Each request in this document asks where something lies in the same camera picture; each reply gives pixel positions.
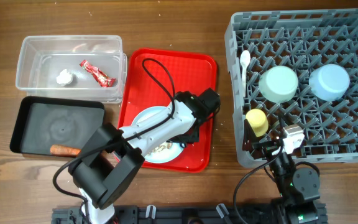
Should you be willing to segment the yellow plastic cup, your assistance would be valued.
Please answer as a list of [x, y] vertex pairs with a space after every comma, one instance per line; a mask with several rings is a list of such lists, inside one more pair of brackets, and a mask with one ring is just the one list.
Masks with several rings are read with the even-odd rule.
[[246, 113], [246, 120], [257, 137], [263, 136], [269, 128], [267, 117], [260, 109], [249, 110]]

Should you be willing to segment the light blue plate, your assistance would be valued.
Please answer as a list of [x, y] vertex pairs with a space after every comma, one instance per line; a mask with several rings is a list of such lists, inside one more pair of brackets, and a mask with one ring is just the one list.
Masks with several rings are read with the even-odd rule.
[[[164, 106], [153, 106], [150, 108], [147, 108], [140, 112], [133, 120], [132, 124], [137, 124], [145, 119], [148, 119], [149, 117], [159, 113], [161, 110], [164, 109]], [[145, 160], [149, 163], [153, 164], [163, 164], [166, 162], [170, 162], [174, 160], [176, 157], [178, 157], [184, 148], [181, 148], [178, 143], [172, 143], [172, 147], [170, 149], [165, 149], [164, 151], [160, 153], [155, 154], [147, 154], [145, 156]]]

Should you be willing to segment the mint green bowl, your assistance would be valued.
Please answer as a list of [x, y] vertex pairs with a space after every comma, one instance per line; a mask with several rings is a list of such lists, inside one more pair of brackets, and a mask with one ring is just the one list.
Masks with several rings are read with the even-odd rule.
[[272, 103], [290, 101], [298, 88], [298, 77], [289, 67], [276, 66], [264, 72], [259, 79], [262, 96]]

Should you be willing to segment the light blue bowl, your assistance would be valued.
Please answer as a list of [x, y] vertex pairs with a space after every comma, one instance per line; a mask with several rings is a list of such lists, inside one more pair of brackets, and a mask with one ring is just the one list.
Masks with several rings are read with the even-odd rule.
[[350, 85], [350, 77], [345, 68], [328, 64], [314, 70], [309, 77], [312, 93], [324, 101], [340, 99]]

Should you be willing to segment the white plastic spoon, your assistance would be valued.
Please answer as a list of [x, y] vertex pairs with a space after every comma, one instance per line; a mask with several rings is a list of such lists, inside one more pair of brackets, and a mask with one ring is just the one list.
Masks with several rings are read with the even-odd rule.
[[242, 67], [241, 80], [242, 80], [242, 88], [243, 88], [243, 97], [246, 97], [247, 91], [247, 67], [250, 64], [250, 52], [248, 50], [244, 50], [241, 53], [239, 59], [240, 65]]

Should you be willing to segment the red candy wrapper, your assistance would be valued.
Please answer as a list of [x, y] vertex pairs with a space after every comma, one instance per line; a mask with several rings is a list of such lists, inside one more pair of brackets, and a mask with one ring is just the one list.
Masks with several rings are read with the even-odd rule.
[[116, 81], [115, 78], [110, 78], [104, 72], [102, 72], [98, 67], [90, 64], [89, 61], [83, 60], [80, 63], [80, 67], [90, 73], [96, 82], [103, 88], [112, 87]]

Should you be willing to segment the orange carrot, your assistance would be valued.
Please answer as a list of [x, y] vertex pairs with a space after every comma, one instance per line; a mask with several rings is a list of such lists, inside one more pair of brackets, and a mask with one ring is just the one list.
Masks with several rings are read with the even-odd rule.
[[63, 145], [52, 145], [50, 153], [54, 156], [76, 157], [81, 152], [80, 149]]

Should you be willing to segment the white tissue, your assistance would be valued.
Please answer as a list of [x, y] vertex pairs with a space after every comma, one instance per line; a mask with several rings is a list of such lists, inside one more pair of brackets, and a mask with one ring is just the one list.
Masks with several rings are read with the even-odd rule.
[[56, 78], [56, 81], [61, 86], [66, 86], [72, 83], [74, 74], [69, 72], [67, 69], [62, 70]]

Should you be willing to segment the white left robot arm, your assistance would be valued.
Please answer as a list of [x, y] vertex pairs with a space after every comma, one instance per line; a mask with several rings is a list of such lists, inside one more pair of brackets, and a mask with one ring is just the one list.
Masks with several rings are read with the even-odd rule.
[[165, 142], [197, 142], [199, 128], [220, 104], [219, 95], [210, 88], [198, 96], [178, 92], [167, 107], [139, 123], [119, 129], [101, 126], [68, 167], [85, 198], [86, 219], [109, 221], [114, 216], [113, 203], [131, 184], [145, 156]]

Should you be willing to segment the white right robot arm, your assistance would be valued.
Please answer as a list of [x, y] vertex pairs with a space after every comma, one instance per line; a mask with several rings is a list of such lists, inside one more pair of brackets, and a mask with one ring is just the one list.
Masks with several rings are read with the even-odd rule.
[[235, 190], [260, 169], [270, 168], [273, 181], [280, 193], [270, 203], [274, 223], [324, 223], [324, 207], [320, 199], [319, 170], [310, 162], [296, 163], [294, 150], [300, 148], [305, 135], [297, 124], [290, 124], [284, 115], [279, 116], [279, 137], [260, 142], [247, 119], [244, 120], [243, 148], [261, 153], [265, 162], [243, 177]]

